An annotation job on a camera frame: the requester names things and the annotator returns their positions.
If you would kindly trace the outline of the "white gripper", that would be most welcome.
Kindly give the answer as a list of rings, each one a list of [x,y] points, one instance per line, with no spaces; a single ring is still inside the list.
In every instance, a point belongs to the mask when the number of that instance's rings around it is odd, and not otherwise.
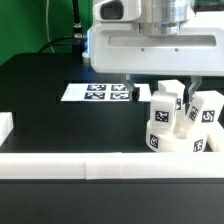
[[[177,35],[146,36],[132,24],[97,24],[89,34],[89,53],[96,72],[124,74],[131,101],[139,100],[140,88],[130,74],[192,76],[185,91],[190,103],[201,76],[224,76],[224,28],[185,23]]]

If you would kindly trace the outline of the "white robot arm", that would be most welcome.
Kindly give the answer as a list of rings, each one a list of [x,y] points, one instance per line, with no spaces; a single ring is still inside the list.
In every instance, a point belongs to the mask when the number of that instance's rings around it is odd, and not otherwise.
[[[204,76],[224,77],[224,4],[195,0],[93,0],[87,54],[98,73],[191,78],[191,101]]]

